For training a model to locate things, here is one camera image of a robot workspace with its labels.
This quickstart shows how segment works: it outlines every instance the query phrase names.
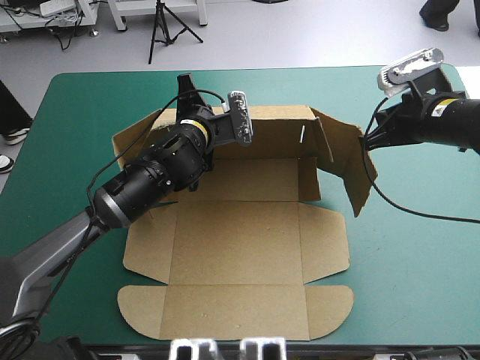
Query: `gray floor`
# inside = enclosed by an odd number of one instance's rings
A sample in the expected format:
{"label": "gray floor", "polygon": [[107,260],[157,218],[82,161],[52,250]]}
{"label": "gray floor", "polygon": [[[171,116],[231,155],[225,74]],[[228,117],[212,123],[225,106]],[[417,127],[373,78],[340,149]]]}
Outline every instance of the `gray floor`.
{"label": "gray floor", "polygon": [[[381,65],[423,47],[439,47],[453,65],[480,65],[473,2],[460,2],[446,33],[422,25],[418,16],[422,2],[289,0],[268,5],[230,0],[208,4],[206,27],[198,26],[195,13],[181,15],[205,43],[183,34],[174,46],[158,45],[152,65],[146,60],[153,17],[129,17],[128,31],[117,32],[110,10],[102,8],[97,23],[100,37],[75,38],[67,52],[45,30],[12,37],[0,46],[0,76],[34,116],[52,77],[64,72]],[[19,149],[0,143],[0,153],[6,155],[15,156]],[[0,176],[0,190],[6,178]]]}

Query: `unfolded cardboard box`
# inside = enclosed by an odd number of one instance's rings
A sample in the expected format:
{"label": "unfolded cardboard box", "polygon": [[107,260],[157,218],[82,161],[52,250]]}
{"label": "unfolded cardboard box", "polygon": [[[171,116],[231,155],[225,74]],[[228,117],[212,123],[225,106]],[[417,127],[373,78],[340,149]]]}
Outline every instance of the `unfolded cardboard box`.
{"label": "unfolded cardboard box", "polygon": [[[158,118],[120,164],[160,139],[175,115]],[[318,168],[343,179],[359,214],[370,190],[362,132],[308,106],[252,106],[250,116],[250,147],[216,148],[196,192],[175,194],[130,228],[124,266],[168,284],[118,292],[122,316],[145,336],[309,340],[352,309],[347,286],[305,285],[346,270],[350,258],[343,216],[302,202],[320,199]],[[115,152],[157,117],[116,134]]]}

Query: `tripod stand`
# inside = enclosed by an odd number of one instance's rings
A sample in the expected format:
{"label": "tripod stand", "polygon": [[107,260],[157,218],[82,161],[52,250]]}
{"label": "tripod stand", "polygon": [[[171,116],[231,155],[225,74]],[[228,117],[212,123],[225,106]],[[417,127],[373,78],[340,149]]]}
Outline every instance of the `tripod stand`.
{"label": "tripod stand", "polygon": [[[170,33],[168,31],[168,25],[167,21],[165,21],[165,11],[172,15],[173,19],[177,20],[180,24],[183,25],[183,29],[174,37],[170,37]],[[163,32],[163,36],[165,37],[165,40],[158,40],[155,38],[157,34],[157,27],[160,26]],[[157,0],[157,5],[155,7],[155,20],[154,20],[154,25],[153,25],[153,32],[151,33],[151,43],[150,43],[150,55],[148,57],[148,63],[152,63],[152,54],[153,54],[153,47],[155,43],[162,43],[165,44],[165,46],[172,45],[175,43],[177,38],[183,34],[184,32],[190,32],[200,43],[203,43],[203,40],[195,34],[195,32],[187,25],[185,24],[182,19],[180,19],[178,16],[171,11],[162,0]]]}

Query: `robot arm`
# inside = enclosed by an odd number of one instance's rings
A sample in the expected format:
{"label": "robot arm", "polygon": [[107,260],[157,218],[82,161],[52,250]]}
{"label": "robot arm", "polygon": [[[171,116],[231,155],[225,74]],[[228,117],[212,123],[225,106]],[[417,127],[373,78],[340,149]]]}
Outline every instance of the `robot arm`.
{"label": "robot arm", "polygon": [[212,169],[216,146],[251,144],[254,131],[245,94],[228,94],[224,114],[215,115],[191,76],[178,77],[176,123],[160,141],[94,195],[95,218],[88,209],[10,258],[0,258],[0,340],[29,326],[48,299],[50,285],[72,255],[87,248],[110,229],[129,227],[159,199],[173,191],[195,191]]}
{"label": "robot arm", "polygon": [[409,91],[376,114],[378,127],[367,135],[367,150],[437,143],[480,154],[480,100],[453,91],[442,63],[442,52],[432,48],[382,68],[377,82],[388,98]]}

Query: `green table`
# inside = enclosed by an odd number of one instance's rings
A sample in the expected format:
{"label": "green table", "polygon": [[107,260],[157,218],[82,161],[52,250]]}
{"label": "green table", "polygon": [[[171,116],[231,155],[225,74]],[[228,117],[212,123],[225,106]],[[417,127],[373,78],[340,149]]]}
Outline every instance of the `green table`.
{"label": "green table", "polygon": [[[254,104],[309,104],[365,128],[383,97],[379,67],[195,72],[196,84],[225,95],[240,89]],[[446,68],[456,89],[463,85]],[[65,73],[50,84],[31,134],[0,196],[0,254],[12,255],[80,212],[92,174],[113,155],[113,134],[176,94],[180,72]],[[399,203],[480,218],[480,157],[440,145],[378,149],[378,184]],[[102,181],[118,171],[113,166]],[[342,181],[319,172],[320,206],[342,212],[348,271],[318,284],[355,292],[346,322],[318,344],[480,343],[480,237],[475,225],[403,214],[372,193],[354,218]],[[43,318],[43,339],[79,335],[85,343],[150,344],[122,319],[126,284],[156,284],[124,269],[127,230],[86,251]]]}

